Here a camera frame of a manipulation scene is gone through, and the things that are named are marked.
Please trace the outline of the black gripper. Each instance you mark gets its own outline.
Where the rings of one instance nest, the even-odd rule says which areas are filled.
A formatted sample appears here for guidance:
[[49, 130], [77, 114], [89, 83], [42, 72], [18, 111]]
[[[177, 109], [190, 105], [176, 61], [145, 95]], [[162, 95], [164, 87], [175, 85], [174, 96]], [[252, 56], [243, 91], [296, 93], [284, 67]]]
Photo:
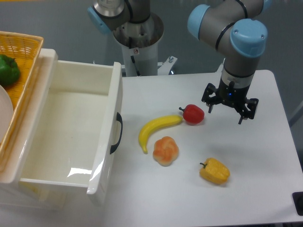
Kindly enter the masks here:
[[208, 112], [211, 113], [214, 105], [223, 104], [240, 110], [240, 119], [238, 124], [243, 120], [255, 118], [258, 107], [258, 99], [247, 99], [247, 93], [250, 86], [243, 88], [235, 88], [235, 83], [225, 84], [220, 79], [219, 87], [216, 88], [212, 83], [208, 83], [203, 93], [201, 101], [208, 106]]

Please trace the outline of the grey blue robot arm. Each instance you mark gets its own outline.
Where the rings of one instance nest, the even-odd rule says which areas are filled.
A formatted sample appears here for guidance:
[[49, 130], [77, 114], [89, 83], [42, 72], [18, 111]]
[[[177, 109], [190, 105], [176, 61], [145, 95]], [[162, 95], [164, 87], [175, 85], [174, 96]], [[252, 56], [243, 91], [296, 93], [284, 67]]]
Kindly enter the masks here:
[[[247, 93], [267, 42], [267, 28], [255, 17], [270, 5], [269, 0], [225, 0], [214, 8], [199, 5], [190, 13], [189, 33], [225, 57], [219, 86], [208, 84], [202, 96], [209, 108], [223, 104], [241, 120], [255, 117], [258, 100]], [[112, 33], [120, 44], [127, 76], [158, 74], [164, 25], [148, 0], [96, 0], [88, 15], [101, 33]]]

